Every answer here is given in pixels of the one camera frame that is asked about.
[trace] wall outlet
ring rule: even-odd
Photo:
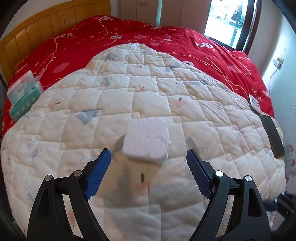
[[[281,57],[278,57],[278,58],[277,58],[277,61],[281,64],[281,66],[282,66],[283,63],[284,63],[284,59],[281,58]]]

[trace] electrical cord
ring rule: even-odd
[[[271,87],[271,83],[270,83],[270,81],[271,81],[271,78],[275,75],[275,73],[278,71],[278,67],[277,67],[277,69],[275,70],[275,72],[270,76],[270,78],[269,78],[269,91],[268,91],[268,93],[270,94],[270,87]]]

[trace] blue gripper pad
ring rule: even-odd
[[[190,149],[187,151],[186,160],[201,194],[210,199],[213,194],[210,184],[211,178],[202,166],[200,158]]]
[[[84,196],[87,200],[89,200],[93,195],[96,195],[110,163],[111,152],[106,150],[86,180],[86,190],[84,192]]]

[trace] power strip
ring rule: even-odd
[[[275,58],[272,60],[272,62],[274,63],[274,65],[275,65],[277,68],[279,68],[279,67],[281,66],[281,63],[280,63],[278,60],[276,60]]]

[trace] wooden headboard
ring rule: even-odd
[[[96,15],[111,15],[110,0],[68,1],[45,9],[16,26],[0,41],[0,64],[6,83],[19,63],[41,43]]]

